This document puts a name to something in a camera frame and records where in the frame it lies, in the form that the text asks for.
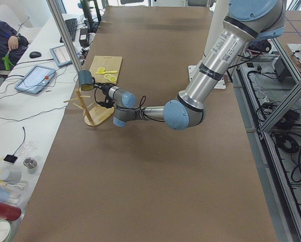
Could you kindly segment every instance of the white desk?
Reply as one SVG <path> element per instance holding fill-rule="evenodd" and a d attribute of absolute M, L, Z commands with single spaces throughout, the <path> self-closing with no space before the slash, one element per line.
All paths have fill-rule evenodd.
<path fill-rule="evenodd" d="M 77 15 L 64 15 L 64 19 L 69 18 L 77 18 L 78 23 L 80 21 L 80 17 Z M 49 49 L 61 45 L 59 39 L 59 31 L 54 20 L 51 18 L 38 33 L 34 41 L 29 45 L 19 62 L 38 61 L 40 59 L 52 58 Z M 79 45 L 79 31 L 77 31 L 76 42 L 74 42 L 74 45 L 77 49 L 81 49 Z M 42 57 L 30 59 L 29 54 L 32 51 L 41 52 Z M 42 65 L 56 70 L 58 69 L 54 61 L 26 63 L 15 66 L 15 68 L 11 71 L 10 76 L 24 76 L 34 65 Z M 63 101 L 70 98 L 75 86 L 76 76 L 77 73 L 75 68 L 73 65 L 69 65 L 57 70 L 54 78 L 49 83 L 49 86 L 45 87 L 38 95 L 19 93 L 17 95 L 1 99 L 0 117 L 19 120 L 36 115 L 43 111 L 49 111 L 53 108 L 66 106 Z M 15 78 L 16 77 L 7 78 L 0 87 L 0 92 L 4 92 L 8 84 L 19 79 Z M 0 98 L 17 93 L 14 86 L 15 84 L 9 85 L 7 91 L 4 94 L 0 94 Z M 18 202 L 18 206 L 23 212 L 26 209 L 26 205 L 29 202 L 36 182 L 40 176 L 63 114 L 64 109 L 60 109 L 41 114 L 21 122 L 0 119 L 0 170 L 19 170 L 22 172 L 22 180 L 29 182 Z M 7 154 L 13 154 L 21 144 L 24 137 L 22 127 L 25 127 L 26 131 L 25 144 L 16 153 L 18 160 L 15 164 L 9 164 L 3 161 L 3 158 Z M 23 161 L 26 157 L 32 157 L 38 162 L 38 166 L 33 174 L 30 174 L 28 169 L 23 165 Z M 19 226 L 21 218 L 13 222 L 14 230 L 16 230 Z"/>

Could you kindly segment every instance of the red cylinder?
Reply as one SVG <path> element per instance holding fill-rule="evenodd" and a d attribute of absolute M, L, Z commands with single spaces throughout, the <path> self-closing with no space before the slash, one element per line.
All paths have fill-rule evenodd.
<path fill-rule="evenodd" d="M 21 216 L 21 209 L 5 203 L 0 203 L 0 219 L 17 220 Z"/>

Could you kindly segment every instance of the computer mouse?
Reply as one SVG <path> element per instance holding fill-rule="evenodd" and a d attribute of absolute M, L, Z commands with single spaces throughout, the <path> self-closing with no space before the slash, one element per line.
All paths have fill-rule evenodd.
<path fill-rule="evenodd" d="M 33 58 L 37 58 L 37 57 L 40 57 L 42 56 L 42 54 L 38 51 L 33 51 L 30 53 L 30 58 L 33 59 Z"/>

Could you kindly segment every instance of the white bowl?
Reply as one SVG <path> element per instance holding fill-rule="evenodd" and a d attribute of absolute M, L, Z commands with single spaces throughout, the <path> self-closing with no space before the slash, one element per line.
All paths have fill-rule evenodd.
<path fill-rule="evenodd" d="M 12 226 L 6 220 L 0 220 L 0 242 L 8 242 L 12 234 Z"/>

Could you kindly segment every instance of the black box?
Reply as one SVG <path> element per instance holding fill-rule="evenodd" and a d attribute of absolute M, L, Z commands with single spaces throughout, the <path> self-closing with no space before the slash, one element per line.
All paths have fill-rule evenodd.
<path fill-rule="evenodd" d="M 80 30 L 79 43 L 81 47 L 89 46 L 89 33 L 87 28 Z"/>

